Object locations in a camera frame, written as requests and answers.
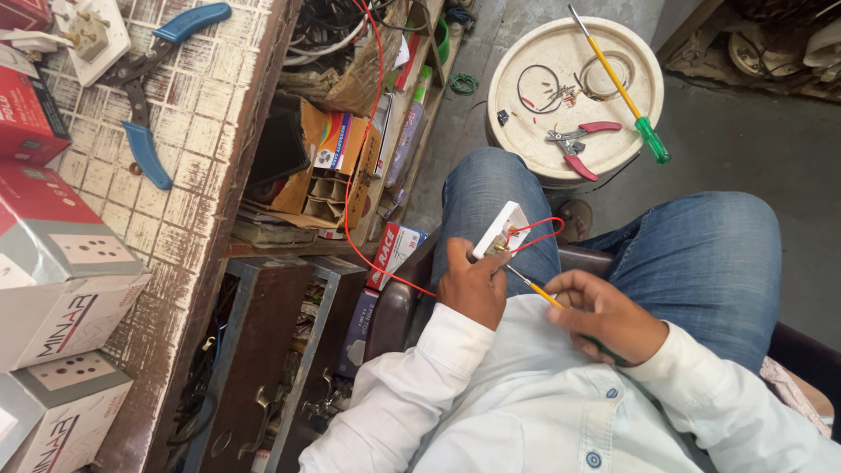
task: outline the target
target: gray floor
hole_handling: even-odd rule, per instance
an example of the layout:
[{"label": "gray floor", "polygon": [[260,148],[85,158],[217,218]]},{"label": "gray floor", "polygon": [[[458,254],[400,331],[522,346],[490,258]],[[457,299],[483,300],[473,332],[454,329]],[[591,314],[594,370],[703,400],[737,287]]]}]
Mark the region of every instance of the gray floor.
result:
[{"label": "gray floor", "polygon": [[[481,87],[471,97],[447,95],[452,100],[442,104],[405,217],[405,224],[426,231],[441,223],[444,178],[467,152],[487,144],[480,102],[487,98],[497,63],[524,33],[566,16],[565,3],[552,0],[477,1],[481,18],[462,43],[453,70],[478,76]],[[619,21],[650,40],[662,2],[617,6],[620,2],[582,3],[579,12]],[[833,243],[841,233],[841,108],[801,98],[708,91],[673,77],[665,84],[658,132],[674,159],[659,166],[644,151],[609,185],[587,194],[595,211],[593,235],[616,229],[652,205],[701,190],[758,195],[774,209],[782,231],[780,319],[841,350],[836,285],[841,253]]]}]

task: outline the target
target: shirt button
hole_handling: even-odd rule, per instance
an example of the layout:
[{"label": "shirt button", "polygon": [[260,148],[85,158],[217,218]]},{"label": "shirt button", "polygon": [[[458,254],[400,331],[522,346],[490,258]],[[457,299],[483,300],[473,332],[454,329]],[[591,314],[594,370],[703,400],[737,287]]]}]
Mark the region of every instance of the shirt button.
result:
[{"label": "shirt button", "polygon": [[601,457],[596,452],[589,452],[587,454],[587,465],[590,465],[592,468],[598,468],[601,466]]}]

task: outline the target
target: blue jeans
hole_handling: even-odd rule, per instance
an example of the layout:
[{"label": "blue jeans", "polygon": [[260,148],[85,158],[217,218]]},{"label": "blue jeans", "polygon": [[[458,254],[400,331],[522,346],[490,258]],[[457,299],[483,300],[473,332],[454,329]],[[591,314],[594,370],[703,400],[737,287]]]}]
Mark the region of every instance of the blue jeans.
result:
[{"label": "blue jeans", "polygon": [[[520,204],[530,222],[551,215],[520,157],[493,147],[471,152],[444,183],[441,242],[462,237],[476,244],[508,200]],[[552,232],[546,222],[526,240]],[[693,194],[577,245],[615,254],[607,281],[719,357],[759,372],[779,309],[782,257],[780,229],[764,201],[737,192]],[[510,265],[545,285],[561,272],[558,244],[554,238],[537,242]],[[440,244],[433,286],[446,271],[446,245]],[[508,297],[532,293],[520,278],[507,276]]]}]

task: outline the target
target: brown chair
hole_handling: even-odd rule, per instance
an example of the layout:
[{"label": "brown chair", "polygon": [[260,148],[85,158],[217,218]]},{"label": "brown chair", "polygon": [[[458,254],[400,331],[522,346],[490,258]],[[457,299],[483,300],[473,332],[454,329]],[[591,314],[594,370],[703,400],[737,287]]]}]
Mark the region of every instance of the brown chair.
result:
[{"label": "brown chair", "polygon": [[[429,235],[399,269],[396,276],[426,287],[432,274],[432,257],[438,244],[440,229]],[[610,267],[614,255],[570,245],[558,248],[561,267],[583,269],[601,276]],[[390,279],[374,307],[365,343],[365,361],[387,352],[402,352],[415,318],[421,292],[408,284]],[[821,391],[832,403],[832,439],[841,443],[841,353],[828,348],[787,325],[777,322],[768,352],[777,363]]]}]

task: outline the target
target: person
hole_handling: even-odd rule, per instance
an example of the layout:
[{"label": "person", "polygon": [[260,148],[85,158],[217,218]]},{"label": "person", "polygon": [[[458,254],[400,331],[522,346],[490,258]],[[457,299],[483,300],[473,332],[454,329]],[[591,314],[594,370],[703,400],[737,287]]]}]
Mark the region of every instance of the person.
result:
[{"label": "person", "polygon": [[530,222],[551,215],[517,155],[471,152],[442,194],[431,319],[415,347],[361,367],[302,472],[838,470],[841,448],[757,376],[781,266],[765,202],[693,194],[575,243],[616,254],[600,279],[562,273],[553,238],[469,260],[506,201]]}]

